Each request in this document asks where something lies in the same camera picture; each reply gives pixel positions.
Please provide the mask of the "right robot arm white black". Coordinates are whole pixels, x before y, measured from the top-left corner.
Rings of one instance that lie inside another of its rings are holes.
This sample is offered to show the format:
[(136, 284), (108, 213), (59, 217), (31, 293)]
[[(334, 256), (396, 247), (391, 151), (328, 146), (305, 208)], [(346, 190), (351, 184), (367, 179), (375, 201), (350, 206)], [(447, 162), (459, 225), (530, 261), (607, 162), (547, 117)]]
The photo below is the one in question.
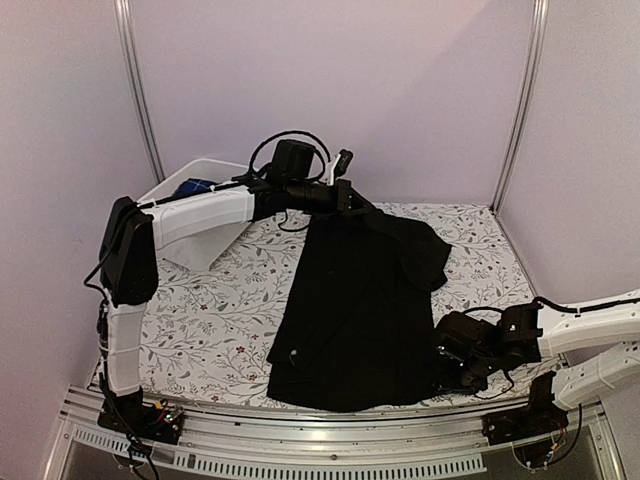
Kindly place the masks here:
[(639, 291), (573, 305), (536, 297), (505, 308), (494, 324), (454, 311), (437, 324), (433, 340), (445, 364), (442, 388), (468, 394), (486, 389), (497, 372), (607, 345), (595, 357), (547, 374), (550, 400), (536, 398), (516, 421), (524, 435), (537, 436), (554, 422), (555, 407), (572, 410), (639, 377)]

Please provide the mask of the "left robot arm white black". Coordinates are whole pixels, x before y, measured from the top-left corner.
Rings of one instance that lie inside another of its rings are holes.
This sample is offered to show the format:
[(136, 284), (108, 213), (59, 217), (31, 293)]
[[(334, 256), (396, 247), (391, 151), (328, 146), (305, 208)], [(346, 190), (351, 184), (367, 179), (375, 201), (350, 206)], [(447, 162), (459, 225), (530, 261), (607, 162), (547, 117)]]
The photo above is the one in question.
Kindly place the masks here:
[(331, 184), (290, 180), (270, 184), (244, 174), (205, 190), (149, 200), (118, 199), (112, 208), (99, 260), (83, 281), (100, 292), (100, 388), (111, 419), (128, 434), (148, 426), (146, 408), (131, 396), (141, 390), (138, 354), (142, 319), (159, 282), (158, 252), (219, 227), (255, 222), (287, 210), (354, 217), (373, 205), (348, 180)]

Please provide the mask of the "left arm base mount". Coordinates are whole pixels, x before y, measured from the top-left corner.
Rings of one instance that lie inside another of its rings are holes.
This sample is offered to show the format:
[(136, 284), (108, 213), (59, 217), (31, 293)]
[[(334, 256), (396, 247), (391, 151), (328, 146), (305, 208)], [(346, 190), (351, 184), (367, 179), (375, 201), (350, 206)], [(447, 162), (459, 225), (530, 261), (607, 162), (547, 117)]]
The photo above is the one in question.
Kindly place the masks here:
[(184, 425), (184, 409), (166, 399), (145, 404), (143, 391), (116, 396), (106, 384), (101, 386), (104, 402), (98, 417), (102, 428), (145, 439), (177, 445)]

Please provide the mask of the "black long sleeve shirt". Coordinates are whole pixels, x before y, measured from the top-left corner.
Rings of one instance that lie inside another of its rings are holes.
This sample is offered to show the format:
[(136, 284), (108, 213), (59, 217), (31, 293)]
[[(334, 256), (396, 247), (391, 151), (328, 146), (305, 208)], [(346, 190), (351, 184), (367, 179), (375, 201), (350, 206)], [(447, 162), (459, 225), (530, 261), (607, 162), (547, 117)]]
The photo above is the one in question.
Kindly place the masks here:
[(379, 209), (313, 220), (268, 355), (268, 397), (332, 412), (433, 397), (432, 294), (451, 250), (427, 223)]

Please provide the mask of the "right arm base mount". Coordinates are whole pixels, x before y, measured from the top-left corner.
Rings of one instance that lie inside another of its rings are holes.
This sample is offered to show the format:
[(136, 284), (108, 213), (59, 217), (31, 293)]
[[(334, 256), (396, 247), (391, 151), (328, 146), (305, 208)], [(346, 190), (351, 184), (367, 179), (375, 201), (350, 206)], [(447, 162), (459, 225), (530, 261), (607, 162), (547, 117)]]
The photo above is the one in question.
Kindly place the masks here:
[(482, 417), (482, 434), (491, 446), (564, 430), (568, 414), (551, 400), (530, 399), (525, 406)]

